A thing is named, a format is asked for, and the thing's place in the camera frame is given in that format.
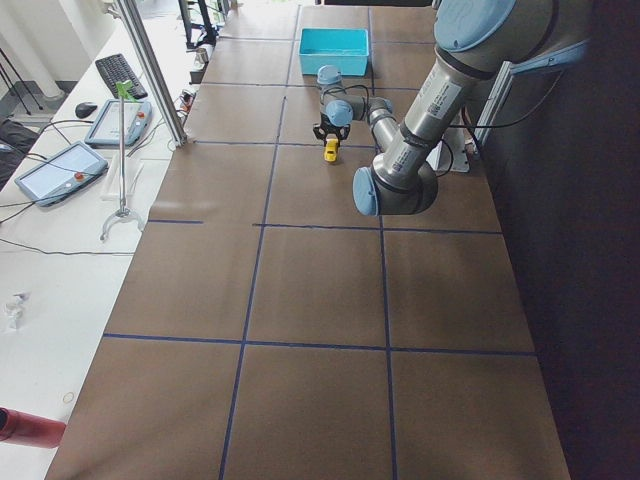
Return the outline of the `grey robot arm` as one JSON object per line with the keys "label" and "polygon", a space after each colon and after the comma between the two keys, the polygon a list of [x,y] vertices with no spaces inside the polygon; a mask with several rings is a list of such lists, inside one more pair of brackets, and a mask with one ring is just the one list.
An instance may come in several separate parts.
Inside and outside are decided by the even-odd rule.
{"label": "grey robot arm", "polygon": [[347,93],[342,71],[317,71],[321,122],[317,138],[347,137],[364,120],[381,152],[353,178],[357,210],[368,216],[413,215],[429,208],[438,180],[427,158],[474,87],[505,62],[559,68],[586,48],[590,1],[443,1],[434,24],[435,63],[402,121],[388,100]]}

